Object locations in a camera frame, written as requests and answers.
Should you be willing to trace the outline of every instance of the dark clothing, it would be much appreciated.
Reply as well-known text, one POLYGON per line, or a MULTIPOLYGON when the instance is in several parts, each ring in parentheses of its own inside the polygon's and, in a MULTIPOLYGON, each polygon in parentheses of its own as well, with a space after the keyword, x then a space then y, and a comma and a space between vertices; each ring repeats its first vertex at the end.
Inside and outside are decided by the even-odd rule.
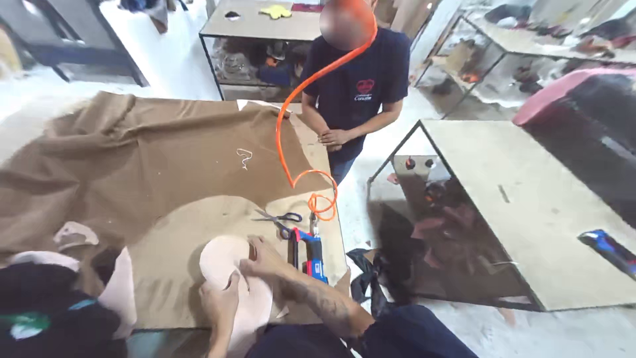
MULTIPOLYGON (((437 317, 419 305, 380 317, 359 340, 363 358, 477 358, 437 317)), ((270 326, 247 358, 353 357, 325 325, 270 326)))
MULTIPOLYGON (((398 102, 408 94, 410 40, 401 32, 378 29, 373 44, 361 55, 319 78, 304 92, 318 97, 318 112, 330 129, 353 129, 378 114, 382 103, 398 102)), ((318 72, 347 51, 332 47, 321 36, 312 43, 302 80, 318 72)), ((364 136, 329 154, 344 163, 362 151, 364 136)))
POLYGON ((120 318, 74 290, 77 278, 73 270, 53 264, 0 269, 0 356, 127 356, 126 341, 113 340, 120 318))
POLYGON ((356 158, 349 160, 340 160, 337 155, 333 155, 333 153, 329 153, 329 167, 331 168, 331 177, 336 181, 336 184, 340 185, 342 180, 347 176, 347 173, 351 169, 351 166, 354 165, 354 161, 356 158))

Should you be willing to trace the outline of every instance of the hand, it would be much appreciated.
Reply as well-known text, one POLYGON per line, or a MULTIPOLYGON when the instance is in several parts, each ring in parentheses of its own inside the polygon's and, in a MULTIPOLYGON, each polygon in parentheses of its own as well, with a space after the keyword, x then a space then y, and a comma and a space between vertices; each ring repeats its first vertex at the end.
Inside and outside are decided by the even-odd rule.
POLYGON ((319 141, 326 146, 331 146, 343 145, 352 139, 354 139, 354 136, 351 131, 330 129, 320 135, 319 141))
POLYGON ((234 327, 234 316, 239 306, 239 280, 239 272, 234 271, 225 290, 219 291, 207 281, 199 288, 204 312, 218 331, 231 332, 234 327))
POLYGON ((330 145, 327 147, 327 152, 337 152, 342 149, 341 145, 330 145))
POLYGON ((279 255, 262 236, 249 236, 249 243, 254 247, 256 260, 242 259, 240 261, 240 271, 245 276, 256 276, 264 279, 275 280, 284 278, 297 270, 279 255))

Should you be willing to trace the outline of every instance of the forearm tattoo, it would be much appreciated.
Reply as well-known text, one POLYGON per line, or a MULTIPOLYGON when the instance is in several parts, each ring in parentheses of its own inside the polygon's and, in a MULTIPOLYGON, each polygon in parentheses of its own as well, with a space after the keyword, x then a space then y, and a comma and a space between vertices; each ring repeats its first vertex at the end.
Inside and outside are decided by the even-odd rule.
POLYGON ((306 303, 329 329, 341 338, 354 336, 350 312, 345 301, 331 287, 317 287, 303 282, 288 283, 290 293, 301 303, 306 303))

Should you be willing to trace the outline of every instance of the black scissor handle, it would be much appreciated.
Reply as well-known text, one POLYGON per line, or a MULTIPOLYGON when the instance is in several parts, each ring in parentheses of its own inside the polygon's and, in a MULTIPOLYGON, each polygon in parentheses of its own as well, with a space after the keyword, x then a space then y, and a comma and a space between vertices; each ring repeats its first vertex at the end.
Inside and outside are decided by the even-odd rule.
POLYGON ((300 214, 297 214, 297 213, 287 213, 285 215, 281 215, 281 216, 277 217, 277 219, 283 220, 283 221, 293 221, 293 222, 302 222, 303 221, 303 217, 300 214))
POLYGON ((280 222, 276 222, 276 226, 279 228, 280 237, 283 240, 289 240, 293 236, 293 230, 281 224, 280 222))

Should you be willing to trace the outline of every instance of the yellow glove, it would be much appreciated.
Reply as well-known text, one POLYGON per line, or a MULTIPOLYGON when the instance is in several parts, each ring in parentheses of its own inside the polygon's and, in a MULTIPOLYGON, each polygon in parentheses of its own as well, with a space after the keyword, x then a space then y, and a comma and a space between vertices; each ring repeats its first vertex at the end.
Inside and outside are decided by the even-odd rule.
POLYGON ((274 20, 281 17, 291 17, 291 11, 285 9, 285 6, 283 5, 271 5, 267 8, 261 9, 259 13, 267 14, 274 20))

